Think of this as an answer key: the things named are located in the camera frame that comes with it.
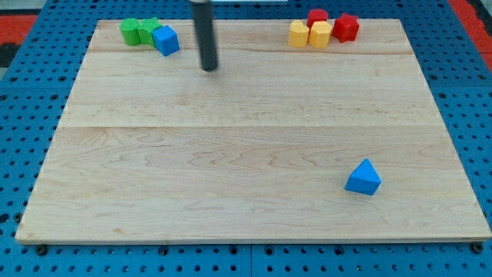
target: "blue block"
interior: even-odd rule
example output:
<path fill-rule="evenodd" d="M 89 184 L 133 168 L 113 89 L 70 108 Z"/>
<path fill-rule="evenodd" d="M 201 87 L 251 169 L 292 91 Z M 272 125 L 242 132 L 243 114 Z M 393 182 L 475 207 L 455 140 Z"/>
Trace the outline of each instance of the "blue block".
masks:
<path fill-rule="evenodd" d="M 179 50 L 178 35 L 169 26 L 158 28 L 152 32 L 155 48 L 164 56 Z"/>
<path fill-rule="evenodd" d="M 348 178 L 345 189 L 352 192 L 359 192 L 365 195 L 374 195 L 381 184 L 381 179 L 374 169 L 371 161 L 365 159 Z"/>

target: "yellow cube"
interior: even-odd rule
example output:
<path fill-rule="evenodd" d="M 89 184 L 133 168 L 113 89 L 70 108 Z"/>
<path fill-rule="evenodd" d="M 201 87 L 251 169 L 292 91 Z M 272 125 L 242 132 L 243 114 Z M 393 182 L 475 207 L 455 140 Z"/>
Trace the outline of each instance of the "yellow cube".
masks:
<path fill-rule="evenodd" d="M 294 20 L 289 31 L 289 46 L 304 47 L 308 43 L 309 27 L 301 20 Z"/>
<path fill-rule="evenodd" d="M 309 44 L 315 48 L 326 48 L 330 41 L 333 27 L 328 22 L 315 22 L 309 34 Z"/>

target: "wooden cutting board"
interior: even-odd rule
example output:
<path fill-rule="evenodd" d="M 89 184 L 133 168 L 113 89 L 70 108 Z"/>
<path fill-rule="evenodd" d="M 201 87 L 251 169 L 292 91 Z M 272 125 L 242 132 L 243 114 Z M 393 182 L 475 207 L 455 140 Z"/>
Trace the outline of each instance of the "wooden cutting board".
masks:
<path fill-rule="evenodd" d="M 216 21 L 220 70 L 100 21 L 17 231 L 25 244 L 462 242 L 491 237 L 398 20 L 290 48 Z M 369 158 L 375 196 L 344 190 Z"/>

